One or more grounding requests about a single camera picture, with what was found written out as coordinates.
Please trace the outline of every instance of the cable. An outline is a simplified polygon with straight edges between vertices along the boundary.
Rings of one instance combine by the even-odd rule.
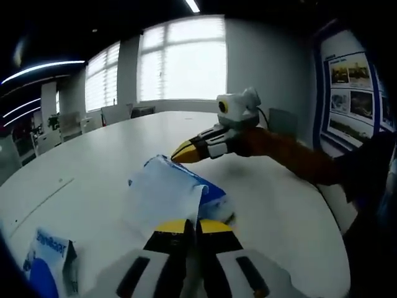
[[[183,146],[181,149],[179,149],[178,151],[176,151],[173,155],[171,155],[171,160],[177,156],[181,151],[185,150],[187,147],[193,146],[193,144],[188,144]]]
[[[261,114],[263,115],[263,118],[265,118],[267,129],[269,129],[269,121],[267,120],[265,113],[263,113],[263,111],[261,110],[260,107],[256,107],[256,108],[259,110],[259,112],[261,112]]]

